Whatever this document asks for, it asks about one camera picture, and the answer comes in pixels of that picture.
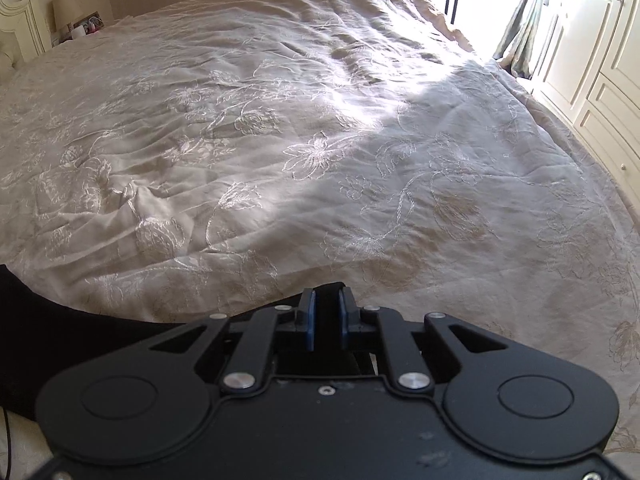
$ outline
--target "headboard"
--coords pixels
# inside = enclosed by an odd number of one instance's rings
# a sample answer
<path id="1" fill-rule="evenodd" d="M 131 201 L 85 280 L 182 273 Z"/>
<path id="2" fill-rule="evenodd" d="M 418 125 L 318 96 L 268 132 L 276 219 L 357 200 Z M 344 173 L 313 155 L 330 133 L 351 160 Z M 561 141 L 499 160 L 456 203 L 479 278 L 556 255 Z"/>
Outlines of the headboard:
<path id="1" fill-rule="evenodd" d="M 51 49 L 51 36 L 40 0 L 8 4 L 0 0 L 0 53 L 7 54 L 14 67 Z"/>

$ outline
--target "table lamp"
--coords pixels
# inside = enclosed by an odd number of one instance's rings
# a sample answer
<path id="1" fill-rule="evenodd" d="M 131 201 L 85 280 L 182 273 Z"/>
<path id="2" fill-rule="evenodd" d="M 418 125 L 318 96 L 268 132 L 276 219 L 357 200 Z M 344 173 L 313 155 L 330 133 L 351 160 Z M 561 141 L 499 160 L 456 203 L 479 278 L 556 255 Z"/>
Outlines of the table lamp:
<path id="1" fill-rule="evenodd" d="M 71 32 L 72 23 L 82 18 L 82 10 L 76 0 L 53 0 L 53 15 L 56 19 L 56 30 L 66 27 Z"/>

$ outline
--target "black cable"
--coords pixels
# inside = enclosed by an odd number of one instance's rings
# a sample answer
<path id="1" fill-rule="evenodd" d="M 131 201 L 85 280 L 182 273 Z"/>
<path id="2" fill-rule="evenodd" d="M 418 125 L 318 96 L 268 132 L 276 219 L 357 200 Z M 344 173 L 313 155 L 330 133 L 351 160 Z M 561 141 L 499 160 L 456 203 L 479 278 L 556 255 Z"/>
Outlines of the black cable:
<path id="1" fill-rule="evenodd" d="M 9 429 L 9 414 L 6 409 L 2 409 L 4 412 L 4 425 L 6 427 L 6 476 L 3 477 L 0 474 L 0 480 L 9 480 L 11 476 L 11 430 Z"/>

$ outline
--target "bed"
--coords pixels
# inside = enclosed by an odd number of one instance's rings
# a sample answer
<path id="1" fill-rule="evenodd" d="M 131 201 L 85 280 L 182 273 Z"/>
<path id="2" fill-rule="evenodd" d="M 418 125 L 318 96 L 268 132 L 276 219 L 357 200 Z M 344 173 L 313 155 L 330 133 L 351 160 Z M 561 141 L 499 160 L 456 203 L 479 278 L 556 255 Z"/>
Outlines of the bed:
<path id="1" fill-rule="evenodd" d="M 640 470 L 636 214 L 430 0 L 190 0 L 0 99 L 0 262 L 35 292 L 169 322 L 343 281 L 450 312 L 606 378 Z M 12 429 L 20 478 L 47 451 Z"/>

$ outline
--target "metal pin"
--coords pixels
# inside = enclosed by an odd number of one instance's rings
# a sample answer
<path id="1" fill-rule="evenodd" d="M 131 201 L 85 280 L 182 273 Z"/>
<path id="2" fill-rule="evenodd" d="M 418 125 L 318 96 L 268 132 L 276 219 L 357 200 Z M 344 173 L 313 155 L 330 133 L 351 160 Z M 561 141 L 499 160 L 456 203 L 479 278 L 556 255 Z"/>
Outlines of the metal pin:
<path id="1" fill-rule="evenodd" d="M 398 382 L 410 390 L 420 390 L 421 388 L 429 386 L 431 380 L 428 376 L 420 372 L 407 372 L 398 377 Z"/>
<path id="2" fill-rule="evenodd" d="M 244 390 L 245 388 L 251 388 L 255 384 L 255 377 L 246 372 L 233 372 L 226 375 L 222 382 L 229 388 Z"/>
<path id="3" fill-rule="evenodd" d="M 333 395 L 335 393 L 335 388 L 332 386 L 320 386 L 318 388 L 318 393 L 324 396 Z"/>

